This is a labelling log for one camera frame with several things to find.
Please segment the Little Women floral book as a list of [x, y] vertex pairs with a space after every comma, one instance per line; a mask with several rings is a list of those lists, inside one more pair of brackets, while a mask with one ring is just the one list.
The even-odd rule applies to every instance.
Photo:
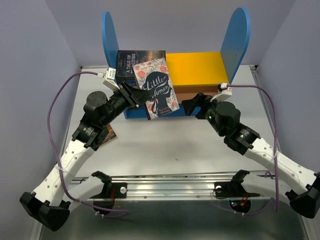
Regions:
[[148, 120], [180, 109], [164, 57], [135, 64], [132, 70], [137, 87], [151, 93], [150, 99], [145, 103]]

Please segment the A Tale of Two Cities book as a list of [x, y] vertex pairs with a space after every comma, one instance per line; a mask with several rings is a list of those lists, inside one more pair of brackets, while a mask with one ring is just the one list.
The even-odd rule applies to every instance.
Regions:
[[119, 50], [116, 62], [116, 81], [118, 84], [126, 82], [130, 86], [136, 86], [133, 65], [165, 58], [165, 50]]

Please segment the dark red book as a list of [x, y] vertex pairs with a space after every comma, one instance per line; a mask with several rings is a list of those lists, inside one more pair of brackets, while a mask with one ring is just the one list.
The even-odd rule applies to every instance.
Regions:
[[108, 129], [108, 134], [105, 137], [105, 139], [102, 141], [101, 143], [102, 145], [107, 144], [117, 138], [117, 135], [110, 124], [107, 125], [107, 129]]

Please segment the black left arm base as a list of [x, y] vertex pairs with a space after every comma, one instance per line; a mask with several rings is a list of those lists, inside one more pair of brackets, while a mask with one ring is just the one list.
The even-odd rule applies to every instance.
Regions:
[[102, 183], [102, 189], [97, 191], [96, 195], [93, 195], [93, 204], [99, 208], [104, 208], [108, 210], [102, 210], [94, 207], [93, 210], [98, 216], [110, 217], [110, 218], [120, 218], [127, 215], [127, 213], [122, 212], [122, 215], [111, 216], [110, 209], [114, 209], [116, 206], [116, 199], [126, 199], [128, 184], [126, 182], [113, 182], [109, 175], [101, 171], [96, 171], [91, 174], [91, 177], [99, 179], [99, 183]]

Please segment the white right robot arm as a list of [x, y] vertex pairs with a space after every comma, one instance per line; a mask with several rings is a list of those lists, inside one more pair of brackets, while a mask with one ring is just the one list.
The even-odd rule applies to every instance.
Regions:
[[239, 170], [229, 182], [219, 182], [219, 198], [258, 195], [282, 201], [296, 213], [313, 219], [320, 209], [320, 174], [307, 169], [271, 146], [252, 128], [240, 122], [241, 112], [222, 94], [198, 93], [183, 100], [187, 116], [196, 107], [198, 120], [207, 120], [231, 150], [262, 165], [274, 177], [260, 177], [248, 170]]

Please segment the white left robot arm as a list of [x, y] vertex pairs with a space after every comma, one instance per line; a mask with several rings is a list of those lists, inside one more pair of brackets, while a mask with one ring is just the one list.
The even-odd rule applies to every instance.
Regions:
[[67, 190], [83, 164], [98, 150], [109, 133], [107, 125], [126, 109], [144, 105], [152, 96], [151, 91], [134, 88], [123, 82], [107, 97], [102, 91], [94, 91], [86, 98], [84, 115], [63, 155], [45, 180], [32, 192], [24, 192], [19, 201], [29, 216], [55, 232], [67, 221], [79, 204], [99, 195], [112, 193], [112, 179], [96, 171], [84, 182]]

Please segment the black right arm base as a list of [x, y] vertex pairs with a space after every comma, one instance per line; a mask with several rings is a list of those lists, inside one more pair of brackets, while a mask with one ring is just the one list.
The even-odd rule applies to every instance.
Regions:
[[248, 192], [242, 186], [244, 178], [249, 175], [247, 170], [239, 170], [230, 181], [218, 181], [214, 183], [212, 191], [213, 197], [218, 200], [229, 199], [229, 206], [236, 214], [251, 215], [250, 198], [257, 198], [260, 196], [258, 193]]

